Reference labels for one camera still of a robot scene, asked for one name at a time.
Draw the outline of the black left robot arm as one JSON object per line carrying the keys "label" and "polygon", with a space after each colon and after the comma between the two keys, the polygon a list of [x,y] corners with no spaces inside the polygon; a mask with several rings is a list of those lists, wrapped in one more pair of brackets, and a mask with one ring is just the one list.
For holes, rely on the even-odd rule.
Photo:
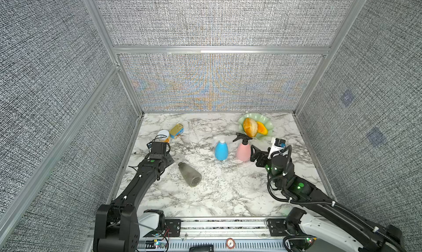
{"label": "black left robot arm", "polygon": [[149,142],[150,150],[139,163],[137,172],[122,191],[109,204],[102,204],[95,217],[93,237],[94,252],[134,252],[141,237],[149,233],[165,237],[162,211],[148,212],[156,222],[147,226],[140,224],[137,208],[152,184],[160,180],[166,168],[174,163],[170,145],[166,142]]}

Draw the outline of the blue plastic spray bottle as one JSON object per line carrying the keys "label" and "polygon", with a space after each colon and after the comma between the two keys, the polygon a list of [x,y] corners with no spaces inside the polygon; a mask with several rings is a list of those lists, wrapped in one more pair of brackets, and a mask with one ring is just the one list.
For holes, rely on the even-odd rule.
{"label": "blue plastic spray bottle", "polygon": [[228,158],[229,150],[226,143],[218,143],[215,146],[214,155],[217,160],[224,161]]}

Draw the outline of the white translucent spray nozzle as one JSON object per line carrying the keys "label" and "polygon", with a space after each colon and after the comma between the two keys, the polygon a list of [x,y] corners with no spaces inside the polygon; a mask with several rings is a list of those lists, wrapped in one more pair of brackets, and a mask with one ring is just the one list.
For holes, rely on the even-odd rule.
{"label": "white translucent spray nozzle", "polygon": [[225,136],[213,137],[213,145],[216,146],[218,143],[226,143],[227,138]]}

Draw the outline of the pink plastic spray bottle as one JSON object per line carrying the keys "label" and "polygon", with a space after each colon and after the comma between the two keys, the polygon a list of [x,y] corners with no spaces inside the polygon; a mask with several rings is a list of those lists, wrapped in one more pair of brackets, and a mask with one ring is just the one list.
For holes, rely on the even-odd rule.
{"label": "pink plastic spray bottle", "polygon": [[240,143],[236,151],[236,158],[242,162],[250,161],[251,145]]}

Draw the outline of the black spray nozzle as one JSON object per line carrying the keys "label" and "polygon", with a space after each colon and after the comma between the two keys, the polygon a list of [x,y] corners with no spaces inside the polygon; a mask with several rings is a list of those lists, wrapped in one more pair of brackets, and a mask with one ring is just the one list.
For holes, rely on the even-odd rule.
{"label": "black spray nozzle", "polygon": [[249,144],[249,140],[252,140],[253,138],[244,134],[244,133],[236,133],[236,138],[233,140],[233,142],[236,142],[238,140],[242,140],[242,144],[243,145],[248,145]]}

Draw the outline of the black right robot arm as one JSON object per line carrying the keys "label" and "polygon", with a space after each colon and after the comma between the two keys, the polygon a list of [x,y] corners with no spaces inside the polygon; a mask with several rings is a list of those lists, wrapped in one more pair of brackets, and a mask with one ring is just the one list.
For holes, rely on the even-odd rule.
{"label": "black right robot arm", "polygon": [[350,211],[314,184],[295,174],[292,147],[262,151],[251,147],[250,160],[267,171],[267,190],[279,202],[293,204],[284,219],[288,236],[286,250],[300,250],[299,242],[319,238],[345,252],[403,252],[403,234],[393,225],[386,227]]}

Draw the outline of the grey translucent bottle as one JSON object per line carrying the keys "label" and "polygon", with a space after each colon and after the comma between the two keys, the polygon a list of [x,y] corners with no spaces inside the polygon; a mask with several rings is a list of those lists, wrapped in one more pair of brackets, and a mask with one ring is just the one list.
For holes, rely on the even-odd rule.
{"label": "grey translucent bottle", "polygon": [[190,187],[196,187],[202,181],[202,175],[187,163],[178,163],[179,171]]}

